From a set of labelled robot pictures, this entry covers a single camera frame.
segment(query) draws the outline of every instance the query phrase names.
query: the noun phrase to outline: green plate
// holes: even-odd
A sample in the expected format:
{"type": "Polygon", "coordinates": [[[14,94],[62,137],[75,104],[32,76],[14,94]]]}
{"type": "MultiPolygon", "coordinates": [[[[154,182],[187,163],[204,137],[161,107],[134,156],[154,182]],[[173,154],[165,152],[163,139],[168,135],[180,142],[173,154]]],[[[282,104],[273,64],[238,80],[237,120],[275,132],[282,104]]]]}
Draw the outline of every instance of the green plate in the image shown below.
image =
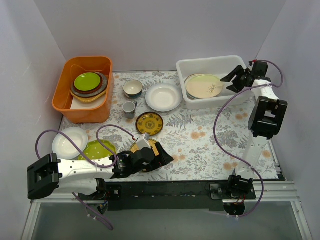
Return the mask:
{"type": "MultiPolygon", "coordinates": [[[[108,148],[110,148],[112,151],[116,152],[116,147],[107,140],[101,140],[104,145],[106,145],[108,148]]],[[[105,149],[97,140],[91,141],[87,144],[85,147],[85,150],[83,151],[85,155],[88,156],[91,160],[96,159],[103,159],[106,157],[112,156],[112,153],[109,152],[107,149],[105,149]]],[[[78,156],[78,160],[86,160],[83,156],[78,156]]]]}
{"type": "Polygon", "coordinates": [[[78,76],[74,81],[74,86],[80,91],[91,91],[99,86],[101,78],[94,72],[87,72],[78,76]]]}

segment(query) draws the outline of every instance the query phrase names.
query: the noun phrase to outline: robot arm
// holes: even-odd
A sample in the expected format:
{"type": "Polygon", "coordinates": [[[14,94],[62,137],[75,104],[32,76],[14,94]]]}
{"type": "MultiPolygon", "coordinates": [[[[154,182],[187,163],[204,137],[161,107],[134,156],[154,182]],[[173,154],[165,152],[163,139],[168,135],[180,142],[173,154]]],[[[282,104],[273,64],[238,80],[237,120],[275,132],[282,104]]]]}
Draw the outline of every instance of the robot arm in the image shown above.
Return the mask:
{"type": "Polygon", "coordinates": [[[229,188],[236,194],[247,194],[252,187],[254,172],[263,149],[274,135],[280,131],[285,113],[288,107],[286,101],[280,100],[269,85],[271,80],[266,77],[268,64],[263,61],[255,61],[252,71],[237,66],[230,74],[221,79],[221,82],[231,82],[227,89],[235,93],[241,92],[245,87],[257,87],[251,91],[254,93],[256,103],[248,122],[250,130],[248,143],[242,159],[251,164],[240,162],[235,169],[235,175],[229,178],[229,188]]]}
{"type": "MultiPolygon", "coordinates": [[[[149,136],[143,134],[137,140],[135,153],[123,151],[117,154],[113,167],[99,168],[87,161],[58,159],[55,153],[48,154],[28,167],[28,198],[42,199],[55,193],[81,193],[91,195],[97,191],[99,180],[127,178],[132,174],[151,172],[172,162],[161,144],[155,144],[159,155],[155,155],[148,143],[149,136]]],[[[99,165],[109,166],[115,157],[94,160],[99,165]]]]}

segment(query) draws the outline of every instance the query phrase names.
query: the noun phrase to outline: glass panel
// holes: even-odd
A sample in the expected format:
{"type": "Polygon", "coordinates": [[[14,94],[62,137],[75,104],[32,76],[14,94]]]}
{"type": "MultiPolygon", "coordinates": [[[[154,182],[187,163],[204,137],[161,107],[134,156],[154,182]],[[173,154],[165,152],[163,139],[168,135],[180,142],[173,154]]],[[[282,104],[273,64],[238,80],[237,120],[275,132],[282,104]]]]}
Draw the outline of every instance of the glass panel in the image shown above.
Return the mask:
{"type": "MultiPolygon", "coordinates": [[[[247,209],[253,205],[246,203],[247,209]]],[[[262,202],[239,220],[187,209],[107,211],[105,216],[114,224],[113,231],[87,217],[80,203],[42,203],[32,239],[302,239],[290,202],[262,202]]]]}

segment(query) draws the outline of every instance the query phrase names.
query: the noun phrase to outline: black mounting bracket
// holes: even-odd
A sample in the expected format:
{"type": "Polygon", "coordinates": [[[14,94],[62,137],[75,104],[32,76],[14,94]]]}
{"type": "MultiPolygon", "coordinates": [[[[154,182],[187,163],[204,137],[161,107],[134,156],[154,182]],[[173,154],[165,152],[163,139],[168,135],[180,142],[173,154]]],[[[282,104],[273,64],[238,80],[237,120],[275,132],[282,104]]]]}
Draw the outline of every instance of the black mounting bracket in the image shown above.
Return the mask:
{"type": "Polygon", "coordinates": [[[160,142],[155,143],[155,147],[159,155],[155,155],[152,148],[144,147],[136,151],[135,153],[131,151],[123,151],[117,156],[119,160],[114,165],[113,179],[127,178],[132,174],[143,171],[144,173],[151,172],[158,168],[161,168],[174,159],[171,157],[161,146],[160,142]]]}
{"type": "Polygon", "coordinates": [[[285,118],[288,103],[284,100],[271,100],[268,97],[260,96],[251,113],[248,128],[253,136],[272,139],[280,131],[285,118]]]}
{"type": "Polygon", "coordinates": [[[57,154],[52,153],[44,156],[27,168],[28,199],[36,200],[50,196],[58,188],[59,173],[57,154]]]}

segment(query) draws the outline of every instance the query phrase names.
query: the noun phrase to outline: white bowl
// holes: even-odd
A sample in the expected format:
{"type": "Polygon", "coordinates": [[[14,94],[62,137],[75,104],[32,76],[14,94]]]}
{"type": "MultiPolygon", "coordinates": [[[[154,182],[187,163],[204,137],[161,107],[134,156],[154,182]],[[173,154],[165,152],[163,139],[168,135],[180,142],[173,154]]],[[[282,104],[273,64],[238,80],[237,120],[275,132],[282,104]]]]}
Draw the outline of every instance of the white bowl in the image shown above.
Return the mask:
{"type": "MultiPolygon", "coordinates": [[[[84,151],[88,144],[87,133],[79,127],[70,127],[62,131],[77,147],[84,151]]],[[[58,159],[71,160],[80,155],[78,150],[61,134],[58,134],[52,143],[52,151],[58,159]]]]}
{"type": "Polygon", "coordinates": [[[153,110],[167,112],[179,106],[182,101],[182,93],[172,84],[158,83],[148,89],[145,100],[153,110]]]}

